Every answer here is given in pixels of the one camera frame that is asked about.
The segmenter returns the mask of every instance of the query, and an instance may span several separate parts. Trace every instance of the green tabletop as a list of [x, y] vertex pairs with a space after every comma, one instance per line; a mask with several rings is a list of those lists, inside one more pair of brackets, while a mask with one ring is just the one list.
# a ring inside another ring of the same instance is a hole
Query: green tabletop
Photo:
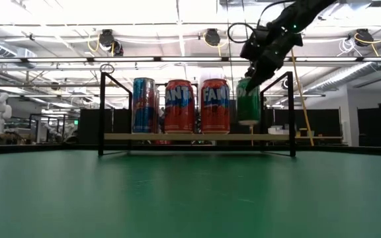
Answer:
[[0, 237], [381, 237], [381, 157], [0, 155]]

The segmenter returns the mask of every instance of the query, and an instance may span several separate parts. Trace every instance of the green soda can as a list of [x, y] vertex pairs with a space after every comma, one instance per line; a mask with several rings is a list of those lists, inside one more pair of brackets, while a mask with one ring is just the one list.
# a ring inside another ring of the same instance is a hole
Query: green soda can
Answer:
[[250, 79], [239, 80], [236, 88], [237, 120], [239, 124], [245, 126], [256, 125], [260, 117], [259, 87], [255, 87], [249, 93], [245, 90]]

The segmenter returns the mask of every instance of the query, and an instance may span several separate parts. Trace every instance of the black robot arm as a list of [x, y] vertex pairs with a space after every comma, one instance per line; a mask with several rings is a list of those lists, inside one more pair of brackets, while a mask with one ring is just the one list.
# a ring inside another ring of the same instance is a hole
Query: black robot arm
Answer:
[[241, 58], [251, 61], [251, 75], [246, 91], [254, 89], [275, 75], [283, 66], [286, 55], [294, 46], [303, 46], [299, 32], [336, 0], [296, 0], [281, 12], [280, 16], [257, 26], [242, 47]]

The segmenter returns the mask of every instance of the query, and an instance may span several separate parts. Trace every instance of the blue soda can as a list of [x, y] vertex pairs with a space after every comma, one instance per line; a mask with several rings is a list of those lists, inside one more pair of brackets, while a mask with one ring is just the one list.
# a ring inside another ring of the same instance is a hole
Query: blue soda can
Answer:
[[156, 133], [155, 92], [155, 81], [153, 79], [136, 78], [133, 80], [133, 133]]

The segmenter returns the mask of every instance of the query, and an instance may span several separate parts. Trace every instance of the can top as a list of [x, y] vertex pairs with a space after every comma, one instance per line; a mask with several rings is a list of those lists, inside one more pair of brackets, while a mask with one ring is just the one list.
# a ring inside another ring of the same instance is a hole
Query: can top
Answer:
[[146, 80], [154, 81], [153, 79], [150, 79], [150, 78], [147, 78], [147, 77], [139, 77], [139, 78], [135, 78], [135, 79], [133, 79], [133, 81], [135, 81], [135, 80], [142, 80], [142, 79], [146, 79]]
[[221, 81], [227, 82], [225, 79], [207, 79], [207, 80], [204, 80], [204, 83], [207, 81], [214, 81], [214, 80], [221, 80]]
[[250, 77], [246, 77], [246, 78], [240, 79], [240, 80], [238, 81], [238, 83], [240, 83], [240, 82], [244, 82], [244, 81], [247, 81], [247, 80], [250, 80], [250, 79], [251, 79]]
[[186, 83], [191, 83], [189, 80], [186, 80], [186, 79], [172, 79], [172, 80], [169, 81], [169, 83], [170, 82], [175, 82], [175, 81], [184, 81]]

